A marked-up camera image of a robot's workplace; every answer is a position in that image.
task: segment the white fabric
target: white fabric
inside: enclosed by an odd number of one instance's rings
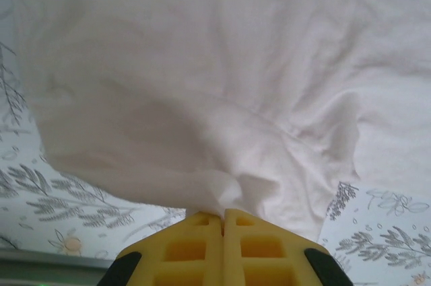
[[[48,160],[316,239],[340,180],[429,195],[431,0],[13,0]]]

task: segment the wrinkled fabric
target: wrinkled fabric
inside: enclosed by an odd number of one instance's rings
[[[429,195],[431,0],[13,0],[54,168],[316,239],[338,182]]]

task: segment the white cloth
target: white cloth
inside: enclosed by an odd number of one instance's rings
[[[316,239],[340,180],[430,194],[431,0],[13,0],[48,160]]]

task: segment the white patterned surface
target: white patterned surface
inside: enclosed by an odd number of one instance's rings
[[[355,285],[431,285],[431,199],[340,184],[319,243]]]
[[[184,216],[54,171],[22,95],[10,0],[0,0],[0,45],[0,247],[112,259]]]

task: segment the black rubber tip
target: black rubber tip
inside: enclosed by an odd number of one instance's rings
[[[97,286],[126,286],[141,257],[140,253],[131,252],[116,259]]]
[[[354,286],[332,256],[314,248],[306,249],[304,253],[322,286]]]

